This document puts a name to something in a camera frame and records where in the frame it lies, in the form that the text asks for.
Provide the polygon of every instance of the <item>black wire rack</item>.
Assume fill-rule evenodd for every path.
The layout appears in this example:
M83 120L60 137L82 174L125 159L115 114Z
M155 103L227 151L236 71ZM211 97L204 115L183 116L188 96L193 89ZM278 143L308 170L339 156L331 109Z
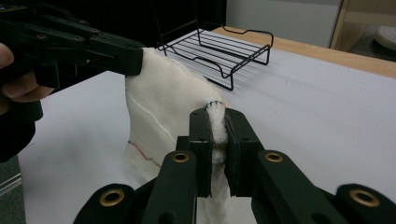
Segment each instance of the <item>black wire rack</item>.
M177 28L166 33L162 33L157 15L156 21L161 39L157 45L157 50L162 51L168 57L183 59L181 61L190 69L202 74L207 80L228 91L233 91L233 77L242 67L248 63L257 63L260 65L267 65L269 63L270 50L274 44L274 36L270 32L259 30L236 32L227 29L221 24L211 22L206 22L204 29L200 29L195 16L195 19L192 21L179 25ZM165 43L164 38L167 35L171 35L190 25L195 25L192 32ZM271 38L268 44L259 46L230 38L226 35L218 35L210 32L206 28L209 25L220 27L224 31L233 34L244 35L248 32L255 32L269 35Z

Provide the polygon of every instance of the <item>human hand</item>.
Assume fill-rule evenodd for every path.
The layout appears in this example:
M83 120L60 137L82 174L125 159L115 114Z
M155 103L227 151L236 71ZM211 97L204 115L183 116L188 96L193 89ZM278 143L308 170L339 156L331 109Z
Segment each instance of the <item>human hand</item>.
M14 55L4 44L0 43L0 69L12 64ZM0 91L0 115L9 110L7 98L14 102L27 103L41 100L53 91L53 88L37 85L35 72L32 70L18 79L8 82L1 87Z

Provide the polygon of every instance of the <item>table surface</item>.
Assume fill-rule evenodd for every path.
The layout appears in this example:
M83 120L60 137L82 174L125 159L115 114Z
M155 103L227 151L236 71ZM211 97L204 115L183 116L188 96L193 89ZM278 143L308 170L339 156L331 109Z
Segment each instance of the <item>table surface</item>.
M221 90L264 147L289 155L330 193L359 183L396 201L394 63L279 38L270 61L249 82L236 80L234 91ZM370 70L376 64L381 72ZM42 101L45 116L19 155L28 224L72 223L102 186L144 183L121 161L129 137L124 93L123 76L105 72Z

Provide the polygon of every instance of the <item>floor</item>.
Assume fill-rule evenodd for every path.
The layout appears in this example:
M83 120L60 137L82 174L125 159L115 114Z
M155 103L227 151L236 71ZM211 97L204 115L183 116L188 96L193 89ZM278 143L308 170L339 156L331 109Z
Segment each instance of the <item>floor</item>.
M374 42L376 26L368 26L361 41L349 52L368 57L396 62L396 52L385 49ZM0 188L1 183L20 172L18 158L0 163ZM0 197L0 223L22 224L26 223L23 207L22 187L19 185L12 191Z

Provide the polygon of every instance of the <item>white fabric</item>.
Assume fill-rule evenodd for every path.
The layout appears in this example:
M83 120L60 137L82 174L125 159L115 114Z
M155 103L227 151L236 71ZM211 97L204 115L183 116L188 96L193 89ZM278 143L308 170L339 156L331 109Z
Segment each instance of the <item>white fabric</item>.
M197 222L222 223L229 197L222 164L226 99L202 75L152 48L144 49L141 74L127 77L125 85L131 132L124 159L147 180L158 175L164 156L175 150L177 137L189 135L190 113L207 105L215 141L213 197L198 200Z

